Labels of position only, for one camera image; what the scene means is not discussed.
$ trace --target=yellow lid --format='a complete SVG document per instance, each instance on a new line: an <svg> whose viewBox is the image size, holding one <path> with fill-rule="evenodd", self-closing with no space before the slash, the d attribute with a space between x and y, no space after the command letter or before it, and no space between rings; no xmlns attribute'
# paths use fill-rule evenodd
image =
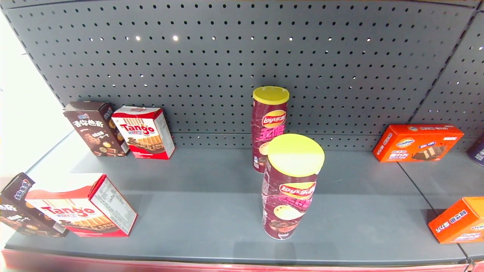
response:
<svg viewBox="0 0 484 272"><path fill-rule="evenodd" d="M255 89L252 96L266 105L280 105L289 100L289 91L281 87L265 86Z"/></svg>
<svg viewBox="0 0 484 272"><path fill-rule="evenodd" d="M324 163L323 148L299 134L283 134L272 139L267 157L279 172L296 178L319 173Z"/></svg>

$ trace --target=ovaltine box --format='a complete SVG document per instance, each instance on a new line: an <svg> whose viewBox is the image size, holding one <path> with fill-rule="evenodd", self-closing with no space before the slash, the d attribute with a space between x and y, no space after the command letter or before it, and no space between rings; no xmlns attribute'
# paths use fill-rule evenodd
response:
<svg viewBox="0 0 484 272"><path fill-rule="evenodd" d="M440 243L484 242L484 197L464 197L428 226Z"/></svg>
<svg viewBox="0 0 484 272"><path fill-rule="evenodd" d="M96 156L123 157L128 145L111 120L113 108L108 102L70 102L64 109L77 133Z"/></svg>
<svg viewBox="0 0 484 272"><path fill-rule="evenodd" d="M80 237L128 236L137 216L100 173L36 183L25 200Z"/></svg>
<svg viewBox="0 0 484 272"><path fill-rule="evenodd" d="M167 160L175 150L160 108L124 106L114 112L113 121L135 158Z"/></svg>
<svg viewBox="0 0 484 272"><path fill-rule="evenodd" d="M450 124L390 125L373 154L381 162L438 161L463 135Z"/></svg>
<svg viewBox="0 0 484 272"><path fill-rule="evenodd" d="M0 221L24 235L64 237L68 233L50 216L25 202L25 195L35 184L25 173L20 173L13 179L1 180L8 184L1 192Z"/></svg>

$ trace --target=lay's logo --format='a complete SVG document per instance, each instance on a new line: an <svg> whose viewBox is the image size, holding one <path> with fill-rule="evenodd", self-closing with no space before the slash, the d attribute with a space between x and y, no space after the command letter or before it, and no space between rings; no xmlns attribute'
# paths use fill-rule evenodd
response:
<svg viewBox="0 0 484 272"><path fill-rule="evenodd" d="M268 112L264 117L262 117L262 125L267 128L274 128L282 125L286 121L286 112L277 109Z"/></svg>
<svg viewBox="0 0 484 272"><path fill-rule="evenodd" d="M413 144L415 140L413 138L405 138L396 144L399 148L404 148Z"/></svg>
<svg viewBox="0 0 484 272"><path fill-rule="evenodd" d="M286 183L279 185L279 191L286 196L309 199L316 189L316 182Z"/></svg>

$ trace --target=shelf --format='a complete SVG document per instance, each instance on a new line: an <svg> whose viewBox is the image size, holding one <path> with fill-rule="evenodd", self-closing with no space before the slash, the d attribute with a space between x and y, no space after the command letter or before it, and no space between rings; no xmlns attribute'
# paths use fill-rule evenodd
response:
<svg viewBox="0 0 484 272"><path fill-rule="evenodd" d="M463 152L451 152L439 162L401 163L401 166L438 212L462 197L484 195L484 167ZM482 243L461 246L474 260L484 259Z"/></svg>
<svg viewBox="0 0 484 272"><path fill-rule="evenodd" d="M328 151L314 200L293 237L261 226L261 180L250 150L177 149L171 160L95 157L69 135L30 172L104 172L139 213L128 238L15 234L7 249L75 257L277 265L410 266L466 258L426 225L431 207L398 164Z"/></svg>

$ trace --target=lay's chip can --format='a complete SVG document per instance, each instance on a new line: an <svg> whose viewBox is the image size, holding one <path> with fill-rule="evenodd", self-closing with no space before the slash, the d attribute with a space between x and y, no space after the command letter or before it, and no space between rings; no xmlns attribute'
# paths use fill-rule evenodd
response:
<svg viewBox="0 0 484 272"><path fill-rule="evenodd" d="M274 239L288 239L313 200L324 151L314 140L284 134L269 144L262 182L262 225Z"/></svg>
<svg viewBox="0 0 484 272"><path fill-rule="evenodd" d="M252 109L252 157L254 169L264 173L269 142L286 128L289 92L267 86L254 90Z"/></svg>

